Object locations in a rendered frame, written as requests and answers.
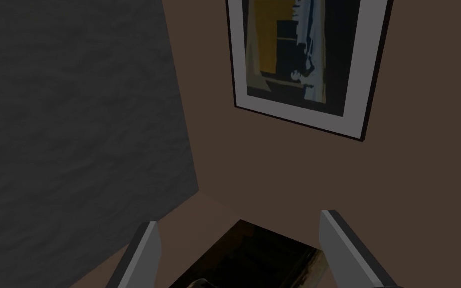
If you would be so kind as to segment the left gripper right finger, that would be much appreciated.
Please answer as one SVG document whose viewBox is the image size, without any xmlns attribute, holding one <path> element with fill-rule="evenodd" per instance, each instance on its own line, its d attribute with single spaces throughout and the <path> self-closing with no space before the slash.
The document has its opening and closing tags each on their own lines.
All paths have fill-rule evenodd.
<svg viewBox="0 0 461 288">
<path fill-rule="evenodd" d="M 403 288 L 336 210 L 321 211 L 319 243 L 338 288 Z"/>
</svg>

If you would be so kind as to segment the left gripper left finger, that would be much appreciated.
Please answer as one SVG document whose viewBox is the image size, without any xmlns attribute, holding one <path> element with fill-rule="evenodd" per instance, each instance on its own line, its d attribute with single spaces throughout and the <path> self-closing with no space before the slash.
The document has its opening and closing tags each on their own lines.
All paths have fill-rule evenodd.
<svg viewBox="0 0 461 288">
<path fill-rule="evenodd" d="M 105 288 L 155 288 L 161 256 L 158 223 L 142 223 Z"/>
</svg>

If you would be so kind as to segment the framed picture on wall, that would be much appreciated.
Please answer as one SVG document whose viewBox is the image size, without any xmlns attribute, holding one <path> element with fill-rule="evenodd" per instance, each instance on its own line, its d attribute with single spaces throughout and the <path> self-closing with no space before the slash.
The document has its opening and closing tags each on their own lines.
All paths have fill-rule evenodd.
<svg viewBox="0 0 461 288">
<path fill-rule="evenodd" d="M 363 142 L 394 0 L 225 0 L 238 109 Z"/>
</svg>

